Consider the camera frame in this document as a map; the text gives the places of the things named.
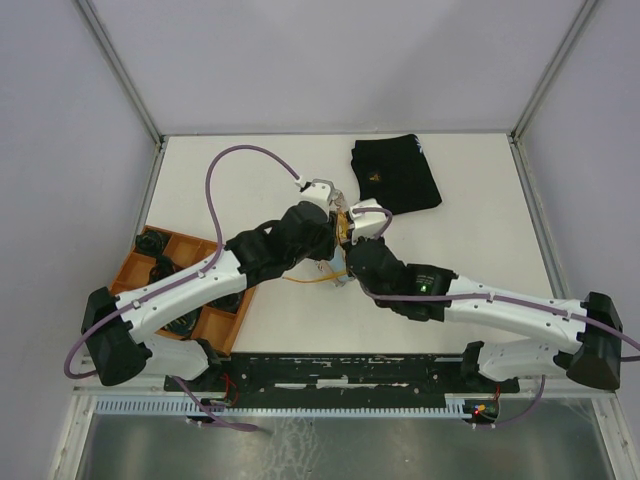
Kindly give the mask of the orange sunglasses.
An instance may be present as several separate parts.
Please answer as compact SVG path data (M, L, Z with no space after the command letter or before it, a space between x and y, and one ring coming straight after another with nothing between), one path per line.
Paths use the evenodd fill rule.
M319 260L315 265L320 273L319 277L313 279L299 279L291 276L284 276L283 280L302 284L312 285L331 282L336 287L341 287L353 280L347 272L346 250L344 246L349 240L349 218L346 212L338 210L336 217L336 248L330 260Z

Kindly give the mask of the flag print glasses case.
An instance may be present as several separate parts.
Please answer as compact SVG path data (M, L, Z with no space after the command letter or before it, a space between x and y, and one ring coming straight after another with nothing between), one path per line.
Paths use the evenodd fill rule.
M338 251L341 251L343 253L345 264L346 264L346 256L344 252L342 250L337 250L335 253L337 253ZM342 287L347 285L349 282L353 280L353 278L347 272L347 266L346 266L345 273L342 273L342 272L334 273L328 264L330 260L319 260L314 262L315 266L317 267L320 273L320 277L318 278L320 282L329 282L336 287Z

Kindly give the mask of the map print glasses case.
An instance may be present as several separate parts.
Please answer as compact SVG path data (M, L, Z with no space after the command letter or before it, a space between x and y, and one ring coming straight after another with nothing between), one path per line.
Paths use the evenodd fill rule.
M338 191L333 198L333 205L336 211L346 213L350 209L349 202L346 200L344 194Z

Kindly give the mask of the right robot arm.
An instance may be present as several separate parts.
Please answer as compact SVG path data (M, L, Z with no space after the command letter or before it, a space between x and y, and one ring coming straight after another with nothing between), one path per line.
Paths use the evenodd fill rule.
M565 376L606 391L620 387L623 326L606 294L544 299L494 289L452 270L404 263L382 239L349 247L346 266L378 307L410 320L473 324L519 335L508 343L467 345L458 370L469 390L524 376Z

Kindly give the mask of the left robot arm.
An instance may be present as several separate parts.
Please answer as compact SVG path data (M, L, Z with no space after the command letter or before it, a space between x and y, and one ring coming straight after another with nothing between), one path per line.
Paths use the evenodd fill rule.
M102 385L143 375L174 376L209 390L220 361L206 340L176 340L161 328L206 304L279 279L305 259L326 260L336 247L336 216L307 201L266 227L243 231L223 249L153 284L89 295L82 333Z

